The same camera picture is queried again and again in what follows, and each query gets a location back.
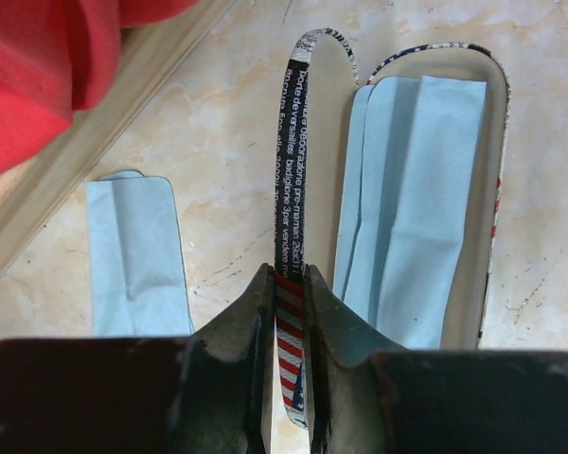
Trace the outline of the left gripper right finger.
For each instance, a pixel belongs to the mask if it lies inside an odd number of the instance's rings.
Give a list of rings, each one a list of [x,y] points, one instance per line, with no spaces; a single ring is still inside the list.
[[[568,453],[568,352],[407,350],[305,272],[314,453]]]

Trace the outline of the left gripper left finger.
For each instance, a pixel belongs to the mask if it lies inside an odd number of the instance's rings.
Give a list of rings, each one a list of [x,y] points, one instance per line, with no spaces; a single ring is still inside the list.
[[[0,340],[0,453],[266,453],[275,274],[185,337]]]

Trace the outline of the square blue cleaning cloth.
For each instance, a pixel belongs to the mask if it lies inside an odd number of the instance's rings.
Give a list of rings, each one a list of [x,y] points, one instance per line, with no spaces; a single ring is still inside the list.
[[[353,99],[333,291],[406,348],[441,343],[486,96],[483,81],[425,76]]]

